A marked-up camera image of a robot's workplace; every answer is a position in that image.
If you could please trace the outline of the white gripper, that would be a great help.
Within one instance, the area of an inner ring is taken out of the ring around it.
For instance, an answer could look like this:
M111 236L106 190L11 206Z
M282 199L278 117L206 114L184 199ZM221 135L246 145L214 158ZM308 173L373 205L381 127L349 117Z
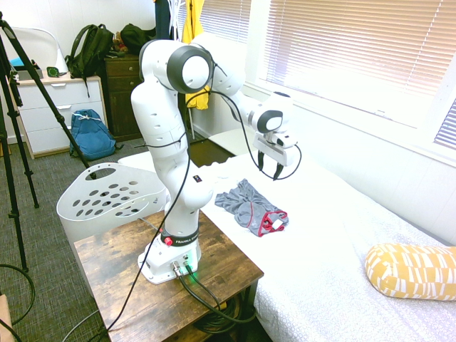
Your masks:
M266 138L260 134L254 136L254 147L258 150L257 160L259 169L264 167L264 155L277 162L273 180L279 179L284 166L288 167L298 160L298 151L295 147L285 148L277 144L272 144L267 142Z

